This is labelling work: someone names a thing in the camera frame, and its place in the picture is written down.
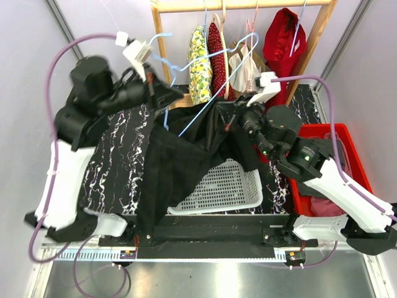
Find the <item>lemon print skirt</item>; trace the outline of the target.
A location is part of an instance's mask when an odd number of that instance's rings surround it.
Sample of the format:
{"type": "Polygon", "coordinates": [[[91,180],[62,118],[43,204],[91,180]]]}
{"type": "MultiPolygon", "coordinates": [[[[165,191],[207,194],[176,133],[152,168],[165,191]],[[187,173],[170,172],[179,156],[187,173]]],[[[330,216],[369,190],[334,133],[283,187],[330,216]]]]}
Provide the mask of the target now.
{"type": "Polygon", "coordinates": [[[207,102],[212,97],[212,67],[207,57],[204,29],[198,26],[193,32],[188,49],[189,93],[193,105],[207,102]]]}

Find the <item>black skirt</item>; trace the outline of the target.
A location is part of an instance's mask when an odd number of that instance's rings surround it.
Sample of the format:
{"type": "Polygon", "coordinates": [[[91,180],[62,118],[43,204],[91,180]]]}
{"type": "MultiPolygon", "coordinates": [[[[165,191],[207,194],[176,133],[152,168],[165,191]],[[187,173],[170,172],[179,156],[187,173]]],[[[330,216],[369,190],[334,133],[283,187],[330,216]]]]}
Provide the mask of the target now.
{"type": "Polygon", "coordinates": [[[164,118],[154,121],[145,154],[143,184],[137,208],[138,230],[149,234],[165,216],[189,196],[208,173],[228,158],[245,171],[260,167],[260,159],[248,135],[239,127],[224,130],[215,109],[209,106],[176,108],[169,111],[168,127],[164,118]]]}

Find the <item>blue hanger of lemon skirt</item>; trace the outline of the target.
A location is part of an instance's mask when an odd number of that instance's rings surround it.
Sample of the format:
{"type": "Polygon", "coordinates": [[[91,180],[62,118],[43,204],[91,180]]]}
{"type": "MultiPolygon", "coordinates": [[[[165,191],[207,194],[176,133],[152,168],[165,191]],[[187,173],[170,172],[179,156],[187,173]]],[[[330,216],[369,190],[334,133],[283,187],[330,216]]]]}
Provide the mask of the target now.
{"type": "Polygon", "coordinates": [[[203,32],[205,35],[207,33],[207,14],[208,14],[206,0],[203,0],[203,4],[204,4],[204,12],[205,12],[205,15],[204,15],[205,17],[204,17],[204,22],[203,22],[203,32]]]}

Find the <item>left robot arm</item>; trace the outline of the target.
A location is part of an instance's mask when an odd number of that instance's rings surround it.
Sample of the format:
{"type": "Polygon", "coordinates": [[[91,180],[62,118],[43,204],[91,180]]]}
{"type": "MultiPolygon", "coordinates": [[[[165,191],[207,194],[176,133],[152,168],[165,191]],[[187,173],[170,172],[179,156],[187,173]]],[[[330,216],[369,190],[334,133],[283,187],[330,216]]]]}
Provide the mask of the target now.
{"type": "Polygon", "coordinates": [[[24,218],[29,225],[46,229],[47,237],[57,243],[99,235],[110,236],[122,246],[133,241],[134,231],[122,216],[78,206],[86,168],[109,127],[109,115],[141,105],[158,115],[184,95],[161,81],[148,63],[136,62],[124,73],[128,79],[114,81],[108,61],[89,56],[69,74],[73,88],[55,116],[56,139],[45,193],[36,211],[24,218]]]}

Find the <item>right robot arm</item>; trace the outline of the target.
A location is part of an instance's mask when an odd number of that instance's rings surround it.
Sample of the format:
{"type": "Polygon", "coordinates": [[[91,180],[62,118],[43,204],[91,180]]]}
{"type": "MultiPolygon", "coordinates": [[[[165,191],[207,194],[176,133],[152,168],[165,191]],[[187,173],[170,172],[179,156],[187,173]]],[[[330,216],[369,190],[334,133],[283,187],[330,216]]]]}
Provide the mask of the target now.
{"type": "Polygon", "coordinates": [[[344,211],[334,217],[291,215],[281,229],[285,244],[345,242],[372,256],[396,248],[396,206],[339,170],[337,150],[321,148],[313,139],[299,136],[303,122],[288,107],[274,106],[262,114],[257,104],[239,100],[217,102],[215,109],[226,132],[240,127],[283,175],[321,193],[344,211]]]}

